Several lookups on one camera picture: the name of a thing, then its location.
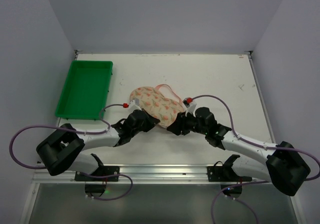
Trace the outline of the floral laundry bag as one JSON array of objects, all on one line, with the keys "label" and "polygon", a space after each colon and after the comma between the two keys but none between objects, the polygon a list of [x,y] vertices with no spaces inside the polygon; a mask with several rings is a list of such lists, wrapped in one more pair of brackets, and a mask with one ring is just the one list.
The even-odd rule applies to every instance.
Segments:
[{"label": "floral laundry bag", "polygon": [[[160,91],[163,87],[166,87],[175,99],[165,96]],[[178,113],[185,111],[182,99],[167,84],[138,87],[130,93],[129,101],[137,101],[141,109],[159,120],[158,125],[162,128],[169,127],[176,120]]]}]

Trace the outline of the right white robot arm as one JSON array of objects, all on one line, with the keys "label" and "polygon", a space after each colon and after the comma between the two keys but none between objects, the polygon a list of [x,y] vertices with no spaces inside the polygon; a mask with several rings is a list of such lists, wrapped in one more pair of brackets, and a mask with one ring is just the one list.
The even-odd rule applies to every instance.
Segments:
[{"label": "right white robot arm", "polygon": [[267,181],[287,196],[294,196],[311,172],[290,143],[245,139],[230,127],[219,124],[207,107],[198,108],[194,114],[179,113],[167,130],[177,136],[190,132],[204,135],[211,146],[234,152],[223,164],[227,178],[251,177]]}]

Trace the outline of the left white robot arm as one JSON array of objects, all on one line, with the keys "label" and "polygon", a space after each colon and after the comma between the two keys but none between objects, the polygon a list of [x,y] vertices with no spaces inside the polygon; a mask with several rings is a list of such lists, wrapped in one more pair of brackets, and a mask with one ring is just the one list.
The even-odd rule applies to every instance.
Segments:
[{"label": "left white robot arm", "polygon": [[74,171],[88,175],[101,173],[103,163],[94,153],[83,151],[100,147],[120,147],[127,144],[140,132],[153,129],[159,119],[145,110],[134,110],[124,118],[99,131],[75,129],[69,123],[62,125],[37,147],[36,152],[51,176],[65,171]]}]

